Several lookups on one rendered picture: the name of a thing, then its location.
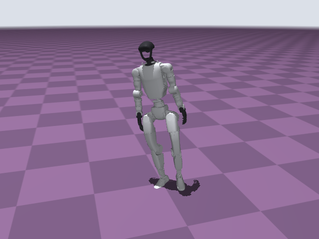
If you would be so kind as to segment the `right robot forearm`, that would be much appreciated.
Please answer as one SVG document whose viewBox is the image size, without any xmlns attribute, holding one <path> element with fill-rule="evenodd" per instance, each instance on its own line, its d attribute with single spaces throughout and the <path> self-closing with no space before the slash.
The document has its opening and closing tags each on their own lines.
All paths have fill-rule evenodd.
<svg viewBox="0 0 319 239">
<path fill-rule="evenodd" d="M 143 114 L 143 111 L 142 111 L 142 98 L 136 98 L 134 97 L 134 102 L 135 102 L 135 107 L 136 107 L 136 115 L 138 112 L 141 113 L 141 116 Z"/>
</svg>

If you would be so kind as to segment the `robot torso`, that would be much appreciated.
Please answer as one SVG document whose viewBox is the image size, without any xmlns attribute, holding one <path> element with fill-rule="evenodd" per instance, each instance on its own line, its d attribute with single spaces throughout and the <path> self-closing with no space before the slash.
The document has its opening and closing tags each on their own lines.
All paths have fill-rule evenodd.
<svg viewBox="0 0 319 239">
<path fill-rule="evenodd" d="M 168 105 L 160 99 L 166 95 L 168 88 L 166 74 L 160 67 L 161 63 L 157 60 L 154 64 L 145 66 L 147 62 L 145 64 L 142 62 L 139 67 L 139 75 L 146 95 L 149 99 L 156 99 L 153 100 L 154 106 L 151 108 L 152 117 L 155 120 L 164 120 L 168 110 Z"/>
</svg>

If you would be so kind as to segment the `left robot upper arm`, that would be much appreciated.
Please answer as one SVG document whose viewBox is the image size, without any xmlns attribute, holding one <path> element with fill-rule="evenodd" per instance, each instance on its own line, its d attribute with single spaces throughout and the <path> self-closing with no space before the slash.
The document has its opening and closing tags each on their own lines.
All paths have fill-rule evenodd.
<svg viewBox="0 0 319 239">
<path fill-rule="evenodd" d="M 168 91 L 170 94 L 175 94 L 175 76 L 173 72 L 173 66 L 170 63 L 161 63 L 160 64 L 161 70 L 166 74 L 166 78 L 168 80 L 168 83 L 170 84 L 170 87 L 168 87 Z"/>
</svg>

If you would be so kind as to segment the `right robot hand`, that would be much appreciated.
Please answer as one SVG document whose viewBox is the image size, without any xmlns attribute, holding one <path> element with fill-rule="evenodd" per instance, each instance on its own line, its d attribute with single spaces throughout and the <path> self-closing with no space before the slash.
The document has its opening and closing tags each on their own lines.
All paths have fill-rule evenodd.
<svg viewBox="0 0 319 239">
<path fill-rule="evenodd" d="M 138 112 L 136 117 L 138 118 L 138 125 L 140 127 L 140 130 L 144 131 L 143 130 L 143 125 L 142 125 L 142 120 L 141 120 L 141 118 L 142 118 L 141 113 Z"/>
</svg>

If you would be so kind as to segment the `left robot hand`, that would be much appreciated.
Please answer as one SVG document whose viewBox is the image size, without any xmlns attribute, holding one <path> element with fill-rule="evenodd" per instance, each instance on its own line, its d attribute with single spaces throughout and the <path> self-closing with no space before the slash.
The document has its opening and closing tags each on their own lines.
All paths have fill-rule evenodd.
<svg viewBox="0 0 319 239">
<path fill-rule="evenodd" d="M 186 119 L 186 111 L 185 111 L 185 110 L 186 110 L 185 108 L 184 108 L 184 109 L 183 109 L 182 107 L 179 108 L 180 113 L 182 113 L 182 115 L 183 115 L 183 118 L 182 118 L 182 119 L 183 119 L 183 120 L 182 120 L 182 121 L 183 121 L 183 122 L 182 122 L 183 124 L 185 124 L 185 123 L 186 123 L 186 120 L 187 120 L 187 119 Z"/>
</svg>

